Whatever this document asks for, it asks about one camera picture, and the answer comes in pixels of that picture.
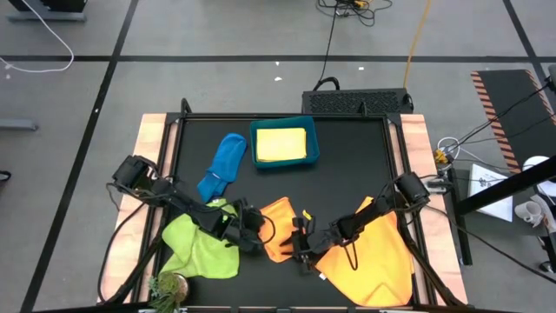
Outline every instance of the orange towel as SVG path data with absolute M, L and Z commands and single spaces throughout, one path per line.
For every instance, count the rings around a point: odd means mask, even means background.
M 261 213 L 275 223 L 275 237 L 269 243 L 264 245 L 264 249 L 267 251 L 268 257 L 276 263 L 288 260 L 291 256 L 285 256 L 282 253 L 292 252 L 293 247 L 291 244 L 281 247 L 280 244 L 292 236 L 292 231 L 297 230 L 292 224 L 292 218 L 295 217 L 295 212 L 294 209 L 292 209 L 291 204 L 289 204 L 289 199 L 285 196 L 261 209 Z M 272 236 L 272 233 L 272 224 L 265 219 L 265 223 L 259 231 L 259 238 L 263 242 L 266 242 Z
M 373 198 L 367 197 L 361 210 Z M 412 295 L 413 258 L 396 227 L 394 212 L 368 224 L 355 241 L 358 268 L 353 270 L 346 251 L 330 249 L 316 264 L 328 280 L 351 301 L 360 306 L 389 307 L 404 305 Z M 347 247 L 352 262 L 354 251 Z

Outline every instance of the potted plant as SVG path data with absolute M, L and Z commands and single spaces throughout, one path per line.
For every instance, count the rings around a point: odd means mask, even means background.
M 157 313 L 173 313 L 189 293 L 188 282 L 184 276 L 170 272 L 151 277 L 149 288 L 153 300 L 149 303 Z

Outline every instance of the yellow cloth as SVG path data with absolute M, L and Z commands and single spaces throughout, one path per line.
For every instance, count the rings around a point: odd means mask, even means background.
M 275 223 L 276 227 L 275 237 L 269 243 L 264 245 L 264 249 L 267 251 L 268 257 L 276 263 L 288 260 L 291 256 L 283 255 L 282 253 L 292 252 L 294 247 L 292 244 L 285 246 L 280 246 L 280 244 L 292 236 L 292 231 L 297 230 L 292 223 L 292 219 L 295 217 L 295 212 L 294 209 L 292 209 L 291 204 L 289 204 L 289 199 L 285 196 L 261 209 L 261 213 L 270 218 Z M 259 238 L 265 242 L 272 236 L 272 233 L 272 224 L 265 219 L 265 223 L 259 231 Z
M 369 205 L 367 197 L 360 208 Z M 346 297 L 360 306 L 391 307 L 405 305 L 412 295 L 413 258 L 396 227 L 394 212 L 368 224 L 355 241 L 358 268 L 353 270 L 346 251 L 330 249 L 316 264 L 327 279 Z M 354 251 L 347 247 L 352 261 Z
M 303 128 L 258 129 L 257 161 L 274 162 L 307 157 L 307 134 Z

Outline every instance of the lime green towel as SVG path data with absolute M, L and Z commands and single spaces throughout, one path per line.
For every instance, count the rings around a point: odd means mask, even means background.
M 216 199 L 208 206 L 226 204 L 226 199 Z M 231 205 L 223 207 L 235 214 Z M 240 252 L 237 246 L 226 248 L 228 240 L 218 240 L 199 230 L 186 214 L 172 221 L 162 232 L 162 239 L 174 251 L 161 272 L 171 271 L 185 277 L 203 276 L 224 279 L 237 275 Z

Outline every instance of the gray floor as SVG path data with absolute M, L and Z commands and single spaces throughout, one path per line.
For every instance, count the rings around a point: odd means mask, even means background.
M 109 56 L 129 3 L 89 0 L 87 23 L 52 27 L 77 55 Z M 537 55 L 555 57 L 551 12 L 556 4 L 512 3 Z M 406 55 L 424 5 L 425 0 L 394 0 L 391 9 L 377 13 L 371 29 L 354 18 L 338 20 L 331 54 Z M 0 3 L 0 16 L 10 11 L 9 3 Z M 330 23 L 309 0 L 140 0 L 122 54 L 322 55 Z M 0 42 L 0 55 L 66 53 L 39 23 L 9 23 L 0 17 Z M 526 57 L 501 0 L 434 1 L 416 54 Z M 20 65 L 44 69 L 63 64 Z M 10 282 L 0 283 L 2 312 L 21 307 L 106 68 L 103 62 L 77 62 L 64 73 L 44 75 L 0 69 L 0 116 L 30 117 L 41 127 L 35 133 L 0 131 L 0 167 L 14 174 L 0 191 L 0 282 Z M 314 87 L 321 69 L 321 62 L 119 63 L 35 310 L 95 303 L 96 277 L 116 219 L 104 184 L 132 151 L 143 113 L 176 111 L 182 97 L 196 112 L 299 112 L 301 93 Z M 327 73 L 346 89 L 391 88 L 401 86 L 404 69 L 402 62 L 333 62 Z M 408 89 L 416 112 L 426 117 L 431 144 L 445 136 L 460 137 L 486 121 L 470 71 L 510 69 L 533 71 L 533 66 L 414 63 Z M 485 130 L 477 139 L 492 135 Z M 491 143 L 467 149 L 504 166 Z M 468 218 L 468 225 L 531 266 L 545 259 L 527 232 L 478 214 Z M 487 309 L 556 311 L 552 285 L 473 240 L 472 251 L 475 265 L 462 268 L 470 303 Z

